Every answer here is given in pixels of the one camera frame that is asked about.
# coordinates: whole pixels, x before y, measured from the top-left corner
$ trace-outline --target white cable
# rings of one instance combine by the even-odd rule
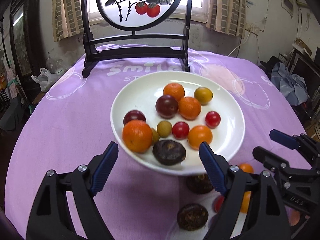
[[[245,43],[247,42],[247,40],[248,40],[248,38],[249,38],[249,36],[250,36],[250,33],[251,33],[251,32],[249,32],[248,37],[245,39],[244,43],[236,46],[236,47],[234,48],[234,50],[230,52],[230,54],[228,55],[228,57],[229,57],[236,49],[238,49],[241,45],[243,45],[243,44],[245,44]]]

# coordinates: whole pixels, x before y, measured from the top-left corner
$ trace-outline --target blue gripper pad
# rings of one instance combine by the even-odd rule
[[[222,195],[225,195],[227,188],[225,185],[224,173],[213,155],[214,152],[210,147],[207,147],[204,143],[200,144],[199,156],[205,170],[207,171],[208,177],[214,189],[220,192]]]
[[[95,196],[98,192],[102,191],[109,174],[116,163],[118,158],[118,145],[113,143],[113,145],[106,149],[103,153],[104,157],[98,165],[95,173],[92,176],[92,184],[90,191]]]
[[[299,147],[299,144],[295,138],[278,130],[271,130],[269,136],[271,140],[280,143],[281,145],[291,150],[297,149]]]

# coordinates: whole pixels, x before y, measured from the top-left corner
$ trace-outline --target cherry tomato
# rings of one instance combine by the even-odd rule
[[[136,12],[138,14],[145,14],[147,12],[147,4],[145,2],[138,2],[136,4]]]
[[[154,18],[160,13],[160,5],[156,3],[150,3],[147,6],[147,14],[149,17]]]
[[[215,111],[211,111],[205,116],[205,123],[211,129],[216,128],[219,125],[220,121],[220,114]]]
[[[214,200],[214,203],[213,203],[213,210],[218,213],[221,206],[222,206],[222,203],[224,201],[224,196],[220,195],[219,197],[217,197],[215,200]]]
[[[250,164],[248,164],[248,163],[240,164],[239,168],[241,170],[243,170],[244,172],[247,172],[247,173],[253,173],[254,172],[252,166]]]
[[[240,212],[247,213],[250,203],[251,191],[246,191],[243,195]]]
[[[172,134],[177,140],[187,138],[190,131],[189,125],[186,122],[177,122],[172,127]]]

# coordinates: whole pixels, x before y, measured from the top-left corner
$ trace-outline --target orange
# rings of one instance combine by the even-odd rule
[[[210,128],[205,125],[197,125],[190,130],[188,134],[188,143],[192,149],[199,150],[200,144],[202,142],[210,144],[212,137],[213,135]]]
[[[177,102],[184,97],[184,94],[185,92],[183,86],[178,83],[167,84],[163,89],[163,95],[173,96]]]
[[[247,213],[250,203],[251,191],[246,191],[243,195],[240,212]]]
[[[253,173],[253,168],[250,164],[248,163],[242,163],[239,165],[239,168],[241,170],[243,170],[244,172],[247,172],[247,173]]]
[[[146,122],[131,120],[122,129],[124,144],[133,152],[143,153],[152,144],[152,130]]]
[[[179,113],[187,120],[194,120],[201,112],[201,104],[192,97],[182,98],[178,102]]]

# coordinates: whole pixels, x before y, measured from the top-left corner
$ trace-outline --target round frame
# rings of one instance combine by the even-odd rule
[[[119,30],[123,30],[123,31],[129,31],[129,32],[135,32],[135,31],[142,31],[142,30],[146,30],[149,29],[153,26],[158,25],[159,23],[163,22],[165,19],[167,19],[178,7],[178,5],[180,4],[181,0],[174,0],[173,3],[170,5],[169,9],[163,14],[161,15],[161,17],[159,17],[158,19],[156,19],[155,21],[143,25],[143,26],[139,26],[139,27],[126,27],[126,26],[121,26],[119,24],[114,23],[113,21],[111,21],[108,16],[105,14],[104,9],[102,7],[101,4],[101,0],[96,0],[97,2],[97,6],[98,6],[98,10],[101,14],[101,16],[103,17],[103,19],[105,19],[105,21],[107,23],[109,23],[111,26],[119,29]]]

